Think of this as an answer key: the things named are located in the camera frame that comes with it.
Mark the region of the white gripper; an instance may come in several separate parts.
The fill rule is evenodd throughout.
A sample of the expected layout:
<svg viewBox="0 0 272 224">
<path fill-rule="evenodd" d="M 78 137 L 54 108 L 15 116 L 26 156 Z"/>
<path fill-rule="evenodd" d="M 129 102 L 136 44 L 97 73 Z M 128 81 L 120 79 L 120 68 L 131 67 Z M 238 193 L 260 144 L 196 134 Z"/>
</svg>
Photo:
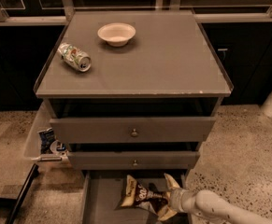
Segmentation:
<svg viewBox="0 0 272 224">
<path fill-rule="evenodd" d="M 182 189 L 172 175 L 164 174 L 167 188 L 170 191 L 169 206 L 162 207 L 158 213 L 159 221 L 166 221 L 178 213 L 190 213 L 194 210 L 194 194 Z"/>
</svg>

